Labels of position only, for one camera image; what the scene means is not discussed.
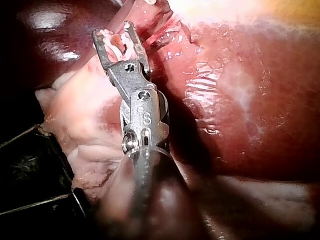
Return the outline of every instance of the screw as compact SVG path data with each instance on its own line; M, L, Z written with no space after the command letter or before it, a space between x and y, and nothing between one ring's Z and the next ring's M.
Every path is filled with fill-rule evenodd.
M134 70L135 70L135 65L134 64L131 64L131 63L129 63L129 64L127 64L126 66L125 66L125 71L127 72L127 73L131 73L131 72L133 72Z
M153 83L148 83L146 86L156 90L155 85Z
M138 142L132 133L127 132L122 140L122 150L124 154L138 146Z
M150 93L148 91L141 91L138 93L138 98L144 102L150 100Z

